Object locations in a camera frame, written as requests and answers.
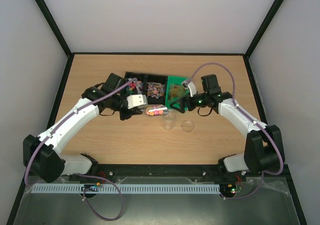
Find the black bin with lollipop candies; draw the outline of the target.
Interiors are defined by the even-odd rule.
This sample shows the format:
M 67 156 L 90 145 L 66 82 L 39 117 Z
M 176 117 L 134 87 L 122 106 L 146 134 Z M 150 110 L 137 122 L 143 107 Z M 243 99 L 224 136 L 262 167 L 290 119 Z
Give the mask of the black bin with lollipop candies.
M 144 79 L 144 93 L 149 105 L 165 105 L 168 76 L 147 74 Z

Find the green bin with gummies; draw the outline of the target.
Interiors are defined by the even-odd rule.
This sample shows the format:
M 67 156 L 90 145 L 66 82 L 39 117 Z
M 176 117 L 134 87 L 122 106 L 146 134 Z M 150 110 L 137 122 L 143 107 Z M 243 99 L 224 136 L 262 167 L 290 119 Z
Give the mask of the green bin with gummies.
M 182 82 L 187 79 L 187 77 L 182 76 L 168 76 L 165 96 L 165 106 L 167 108 L 170 108 L 170 104 L 189 93 L 189 91 L 185 90 L 182 86 Z

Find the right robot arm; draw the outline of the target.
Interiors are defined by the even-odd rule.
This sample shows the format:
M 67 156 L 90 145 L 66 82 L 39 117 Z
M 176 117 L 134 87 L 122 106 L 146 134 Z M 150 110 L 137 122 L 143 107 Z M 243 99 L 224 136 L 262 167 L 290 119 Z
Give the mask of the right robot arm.
M 226 118 L 243 135 L 244 153 L 219 159 L 218 176 L 224 181 L 229 181 L 239 171 L 281 174 L 285 154 L 280 129 L 276 125 L 267 125 L 256 119 L 239 105 L 231 93 L 222 92 L 216 75 L 202 76 L 201 83 L 203 93 L 198 93 L 191 80 L 183 81 L 182 86 L 189 93 L 171 103 L 170 108 L 184 113 L 208 107 Z

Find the metal scoop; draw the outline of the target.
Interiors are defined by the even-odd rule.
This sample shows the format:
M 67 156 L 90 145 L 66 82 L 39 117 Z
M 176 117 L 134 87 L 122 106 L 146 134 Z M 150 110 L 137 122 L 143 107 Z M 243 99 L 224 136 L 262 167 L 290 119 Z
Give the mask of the metal scoop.
M 166 116 L 169 114 L 169 109 L 162 104 L 149 104 L 142 108 L 141 111 L 147 117 Z

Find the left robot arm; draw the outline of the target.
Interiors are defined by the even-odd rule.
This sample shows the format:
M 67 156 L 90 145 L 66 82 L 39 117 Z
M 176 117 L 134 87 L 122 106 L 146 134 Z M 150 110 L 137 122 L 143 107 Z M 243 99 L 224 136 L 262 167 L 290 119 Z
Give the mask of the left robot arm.
M 141 108 L 148 101 L 141 91 L 127 97 L 121 96 L 121 90 L 137 82 L 136 77 L 126 81 L 111 73 L 105 82 L 87 88 L 75 106 L 50 128 L 37 136 L 28 135 L 22 143 L 26 166 L 24 183 L 30 185 L 30 173 L 47 183 L 64 175 L 88 175 L 96 160 L 86 154 L 62 155 L 62 151 L 83 126 L 105 109 L 118 112 L 122 121 L 142 114 Z

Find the black bin with star candies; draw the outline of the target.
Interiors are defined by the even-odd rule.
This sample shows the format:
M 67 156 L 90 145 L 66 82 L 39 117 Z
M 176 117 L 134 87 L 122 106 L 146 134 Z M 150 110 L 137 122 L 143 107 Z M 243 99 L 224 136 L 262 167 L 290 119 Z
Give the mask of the black bin with star candies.
M 146 95 L 147 89 L 147 74 L 146 73 L 136 73 L 136 72 L 125 72 L 124 76 L 125 82 L 129 82 L 123 91 L 124 95 L 136 95 L 142 94 Z

